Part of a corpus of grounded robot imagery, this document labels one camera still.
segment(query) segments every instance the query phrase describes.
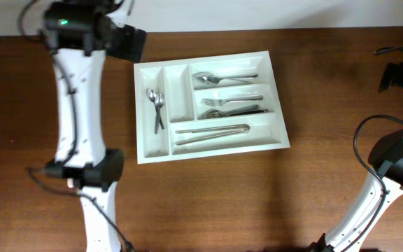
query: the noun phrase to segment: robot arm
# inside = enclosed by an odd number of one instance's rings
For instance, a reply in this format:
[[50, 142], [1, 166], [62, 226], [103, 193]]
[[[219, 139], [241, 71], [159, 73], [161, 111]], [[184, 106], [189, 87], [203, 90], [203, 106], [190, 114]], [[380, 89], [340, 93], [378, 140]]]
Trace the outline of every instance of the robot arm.
[[[403, 69], [400, 71], [402, 74], [395, 73], [391, 76], [403, 76]], [[391, 83], [391, 85], [403, 87], [403, 81]], [[377, 117], [387, 118], [384, 115], [373, 116], [373, 118]], [[369, 163], [373, 166], [374, 174], [378, 178], [368, 173], [362, 190], [341, 222], [327, 234], [323, 234], [318, 243], [312, 244], [309, 252], [358, 252], [366, 236], [385, 210], [403, 195], [403, 129], [379, 140], [369, 155]]]
[[121, 251], [118, 235], [133, 251], [115, 226], [115, 188], [124, 160], [120, 150], [105, 148], [100, 90], [106, 55], [139, 61], [146, 33], [125, 25], [132, 0], [111, 5], [91, 2], [54, 2], [44, 15], [45, 46], [55, 63], [59, 109], [57, 152], [45, 172], [68, 179], [70, 187], [85, 195], [80, 201], [87, 252]]

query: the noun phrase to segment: white cutlery tray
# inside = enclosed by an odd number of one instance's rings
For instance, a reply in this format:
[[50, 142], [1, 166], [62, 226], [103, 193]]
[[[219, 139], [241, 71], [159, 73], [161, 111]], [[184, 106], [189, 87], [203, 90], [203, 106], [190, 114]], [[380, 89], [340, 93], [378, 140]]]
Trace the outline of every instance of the white cutlery tray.
[[[250, 83], [222, 80], [212, 86], [192, 77], [203, 71], [217, 76], [259, 76], [251, 79]], [[135, 64], [134, 82], [139, 164], [290, 147], [268, 52]], [[146, 95], [147, 88], [164, 95], [161, 117], [165, 128], [160, 127], [158, 134], [155, 134], [155, 105]], [[263, 95], [264, 99], [228, 102], [221, 107], [202, 103], [203, 98], [227, 99], [251, 95]], [[209, 109], [228, 111], [253, 104], [259, 104], [261, 109], [268, 109], [269, 112], [199, 119]], [[212, 134], [176, 134], [177, 130], [240, 124], [248, 124], [250, 130], [180, 146], [175, 144], [177, 141]]]

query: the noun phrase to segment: wooden table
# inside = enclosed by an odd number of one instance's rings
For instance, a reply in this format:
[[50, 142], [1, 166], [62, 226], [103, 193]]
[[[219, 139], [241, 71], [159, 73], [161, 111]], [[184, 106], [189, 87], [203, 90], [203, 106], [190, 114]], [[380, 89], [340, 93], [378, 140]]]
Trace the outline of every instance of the wooden table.
[[[116, 195], [117, 222], [138, 249], [259, 251], [308, 246], [334, 227], [367, 172], [352, 137], [365, 117], [403, 119], [403, 91], [378, 94], [385, 65], [403, 54], [403, 27], [149, 34], [144, 60], [268, 50], [290, 149], [137, 165], [133, 64], [106, 60], [102, 80], [105, 143], [121, 148], [125, 169]], [[0, 38], [0, 251], [84, 251], [76, 199], [49, 195], [24, 168], [42, 166], [57, 145], [52, 64], [40, 45]], [[366, 126], [359, 148], [400, 126]], [[65, 186], [64, 181], [51, 181]], [[403, 197], [364, 248], [403, 251]]]

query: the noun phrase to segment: black cable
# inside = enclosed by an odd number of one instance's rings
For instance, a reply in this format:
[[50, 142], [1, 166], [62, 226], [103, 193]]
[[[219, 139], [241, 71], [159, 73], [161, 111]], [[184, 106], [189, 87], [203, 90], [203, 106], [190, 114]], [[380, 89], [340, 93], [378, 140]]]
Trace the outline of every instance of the black cable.
[[358, 138], [358, 134], [360, 132], [360, 130], [362, 129], [363, 125], [368, 122], [369, 120], [375, 119], [375, 118], [382, 118], [382, 119], [386, 119], [386, 120], [391, 120], [395, 123], [399, 123], [401, 125], [403, 125], [403, 120], [397, 119], [395, 117], [392, 117], [390, 115], [373, 115], [373, 116], [369, 116], [368, 118], [364, 119], [357, 127], [357, 129], [355, 130], [355, 134], [354, 134], [354, 142], [353, 142], [353, 147], [354, 147], [354, 154], [358, 160], [358, 162], [360, 162], [360, 164], [371, 174], [373, 175], [378, 181], [379, 183], [382, 185], [382, 196], [381, 196], [381, 203], [379, 204], [379, 206], [377, 207], [376, 211], [374, 212], [374, 215], [372, 216], [372, 218], [369, 220], [368, 225], [364, 228], [364, 230], [357, 236], [357, 238], [355, 238], [344, 250], [342, 250], [341, 252], [345, 252], [347, 251], [350, 247], [352, 247], [360, 238], [362, 238], [362, 236], [368, 231], [368, 229], [371, 227], [372, 223], [376, 220], [377, 215], [379, 214], [379, 212], [382, 210], [383, 204], [385, 203], [386, 200], [386, 195], [388, 194], [387, 190], [386, 190], [386, 185], [383, 182], [382, 178], [376, 173], [376, 171], [374, 171], [371, 167], [369, 167], [365, 161], [363, 161], [362, 157], [360, 157], [360, 154], [358, 152], [357, 149], [357, 138]]
[[106, 213], [104, 212], [104, 210], [101, 208], [101, 206], [99, 206], [99, 204], [97, 204], [96, 202], [96, 198], [91, 197], [81, 191], [75, 191], [75, 192], [69, 192], [69, 191], [63, 191], [63, 190], [58, 190], [58, 189], [54, 189], [51, 188], [47, 185], [45, 185], [40, 179], [38, 179], [35, 176], [35, 173], [45, 173], [44, 169], [36, 169], [36, 168], [31, 168], [28, 167], [26, 168], [27, 173], [29, 175], [29, 177], [40, 186], [41, 189], [43, 189], [44, 191], [48, 192], [48, 193], [52, 193], [55, 195], [61, 195], [61, 196], [68, 196], [68, 197], [84, 197], [85, 199], [89, 200], [93, 206], [97, 209], [97, 211], [105, 218], [105, 220], [108, 222], [108, 224], [110, 224], [110, 226], [112, 228], [115, 229], [116, 233], [120, 236], [120, 238], [122, 239], [122, 241], [124, 242], [125, 248], [127, 249], [128, 252], [135, 252], [135, 249], [133, 247], [133, 244], [128, 241], [125, 236], [121, 233], [121, 231], [119, 230], [119, 228], [116, 226], [116, 224], [110, 219], [110, 217], [108, 217], [106, 215]]
[[24, 22], [24, 17], [25, 17], [25, 15], [26, 15], [26, 13], [30, 10], [30, 8], [31, 8], [34, 4], [38, 3], [39, 1], [40, 1], [40, 0], [31, 0], [29, 3], [27, 3], [27, 4], [22, 8], [22, 10], [21, 10], [21, 12], [20, 12], [20, 14], [18, 15], [18, 18], [17, 18], [17, 27], [18, 27], [19, 33], [21, 34], [21, 36], [22, 36], [24, 39], [26, 39], [27, 41], [32, 42], [32, 43], [42, 43], [42, 40], [41, 40], [41, 38], [39, 38], [39, 39], [34, 39], [34, 38], [29, 37], [29, 36], [26, 34], [26, 31], [24, 30], [24, 24], [23, 24], [23, 22]]
[[374, 52], [374, 54], [375, 54], [375, 55], [381, 55], [381, 54], [384, 54], [384, 53], [391, 53], [391, 52], [394, 52], [394, 51], [401, 51], [401, 52], [403, 52], [403, 46], [400, 46], [400, 47], [379, 48], [379, 49], [377, 49], [377, 50]]
[[[124, 4], [124, 2], [125, 0], [122, 0], [120, 3], [114, 5], [113, 9], [109, 10], [108, 13], [113, 13], [119, 10], [119, 8]], [[133, 6], [134, 6], [134, 0], [130, 2], [129, 10], [127, 11], [127, 16], [130, 16], [130, 14], [132, 14]]]
[[66, 83], [66, 93], [70, 96], [71, 99], [71, 110], [73, 114], [73, 130], [74, 130], [74, 140], [73, 140], [73, 145], [71, 147], [71, 150], [68, 152], [67, 157], [62, 161], [62, 166], [64, 166], [75, 154], [76, 154], [76, 149], [77, 149], [77, 141], [78, 141], [78, 126], [77, 126], [77, 108], [76, 108], [76, 98], [74, 97], [76, 91], [73, 90], [71, 86], [71, 80], [69, 79], [68, 73], [64, 70], [64, 67], [62, 64], [55, 59], [54, 55], [52, 56], [52, 61], [54, 65], [59, 69], [60, 74], [62, 75], [61, 78], [64, 79], [64, 82]]

